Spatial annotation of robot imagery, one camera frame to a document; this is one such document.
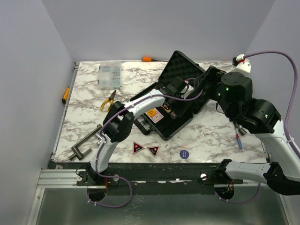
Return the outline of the blue small blind button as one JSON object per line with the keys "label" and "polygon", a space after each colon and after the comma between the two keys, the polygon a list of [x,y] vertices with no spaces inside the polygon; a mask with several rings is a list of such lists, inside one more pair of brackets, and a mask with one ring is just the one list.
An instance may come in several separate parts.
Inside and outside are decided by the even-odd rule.
{"label": "blue small blind button", "polygon": [[189,152],[187,150],[181,150],[180,151],[180,157],[182,159],[188,159],[189,158]]}

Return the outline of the all-in triangle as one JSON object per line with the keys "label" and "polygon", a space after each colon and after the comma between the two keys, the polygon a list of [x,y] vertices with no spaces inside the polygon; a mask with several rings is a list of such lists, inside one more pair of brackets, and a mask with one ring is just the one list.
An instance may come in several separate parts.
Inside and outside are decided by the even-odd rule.
{"label": "all-in triangle", "polygon": [[159,146],[148,147],[148,150],[153,155],[153,157],[156,157],[158,154]]}
{"label": "all-in triangle", "polygon": [[144,147],[137,142],[133,142],[133,154],[138,153],[139,151],[143,150]]}

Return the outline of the white poker chip stack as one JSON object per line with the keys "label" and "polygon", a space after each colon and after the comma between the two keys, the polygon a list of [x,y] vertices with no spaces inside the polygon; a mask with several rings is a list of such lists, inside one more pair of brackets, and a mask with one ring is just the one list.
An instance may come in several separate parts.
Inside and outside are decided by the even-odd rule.
{"label": "white poker chip stack", "polygon": [[173,118],[173,119],[177,118],[177,115],[175,112],[170,112],[169,114],[170,114],[171,118]]}

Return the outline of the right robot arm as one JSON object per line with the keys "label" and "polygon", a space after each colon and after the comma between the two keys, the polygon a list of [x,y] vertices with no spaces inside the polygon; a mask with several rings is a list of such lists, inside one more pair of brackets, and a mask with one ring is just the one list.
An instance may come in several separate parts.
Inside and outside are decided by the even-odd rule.
{"label": "right robot arm", "polygon": [[241,63],[227,73],[210,66],[192,81],[195,92],[217,101],[225,116],[254,134],[265,146],[270,162],[243,163],[224,159],[216,179],[225,184],[230,180],[251,180],[268,185],[282,195],[300,193],[300,150],[287,139],[284,122],[275,106],[253,98],[249,78],[250,63]]}

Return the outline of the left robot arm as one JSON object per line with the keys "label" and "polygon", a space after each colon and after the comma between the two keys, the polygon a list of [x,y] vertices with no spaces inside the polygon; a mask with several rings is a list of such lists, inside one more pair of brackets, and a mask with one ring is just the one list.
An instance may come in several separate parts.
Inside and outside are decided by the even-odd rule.
{"label": "left robot arm", "polygon": [[104,119],[103,126],[99,131],[100,144],[94,158],[90,161],[91,171],[88,180],[93,185],[103,182],[103,172],[108,168],[109,160],[117,145],[128,138],[134,121],[150,109],[162,106],[168,100],[186,102],[188,99],[163,94],[153,89],[146,95],[125,104],[116,102]]}

